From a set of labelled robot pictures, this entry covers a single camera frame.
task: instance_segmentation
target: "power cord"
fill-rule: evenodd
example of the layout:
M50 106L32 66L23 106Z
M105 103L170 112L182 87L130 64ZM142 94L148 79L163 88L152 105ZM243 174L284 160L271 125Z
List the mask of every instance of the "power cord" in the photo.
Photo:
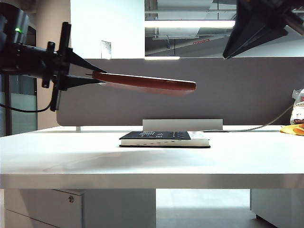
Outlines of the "power cord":
M285 111L283 111L276 119L270 121L269 123L266 123L263 126L260 127L254 127L254 128L250 128L250 129L244 129L244 130L230 130L230 131L226 131L226 130L206 130L206 131L202 131L202 132L250 132L262 127L266 127L270 124L272 124L273 122L277 121L279 118L282 117L282 115L284 115L288 110L290 110L292 107L294 106L294 104L292 104L291 106L289 106Z
M49 109L50 106L51 106L51 102L44 109L40 109L40 110L23 110L23 109L13 108L13 107L10 107L10 106L7 106L7 105L0 104L0 107L8 108L10 110L17 111L17 112L22 112L22 113L41 113L41 112L44 112L47 109Z

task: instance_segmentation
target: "white package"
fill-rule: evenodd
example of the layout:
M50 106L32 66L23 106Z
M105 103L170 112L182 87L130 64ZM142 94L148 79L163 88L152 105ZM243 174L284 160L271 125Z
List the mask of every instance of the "white package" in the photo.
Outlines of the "white package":
M304 124L304 89L294 90L292 98L295 101L290 124Z

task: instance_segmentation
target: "floor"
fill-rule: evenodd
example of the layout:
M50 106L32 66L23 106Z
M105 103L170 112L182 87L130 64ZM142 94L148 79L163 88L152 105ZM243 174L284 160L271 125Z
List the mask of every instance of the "floor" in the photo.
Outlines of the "floor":
M159 189L156 196L157 228L276 228L250 211L249 190Z

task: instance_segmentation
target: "yellow bag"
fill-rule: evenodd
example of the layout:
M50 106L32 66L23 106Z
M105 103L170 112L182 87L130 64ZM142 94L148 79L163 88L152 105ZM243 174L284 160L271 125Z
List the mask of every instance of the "yellow bag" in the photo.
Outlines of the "yellow bag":
M304 123L284 126L281 128L280 132L287 134L304 135Z

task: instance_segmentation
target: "table top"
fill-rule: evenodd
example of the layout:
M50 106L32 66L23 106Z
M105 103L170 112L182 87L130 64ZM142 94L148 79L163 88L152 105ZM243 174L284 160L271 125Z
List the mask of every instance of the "table top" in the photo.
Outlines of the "table top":
M0 188L304 188L304 138L280 126L204 133L211 148L119 147L121 136L141 129L55 127L2 137Z

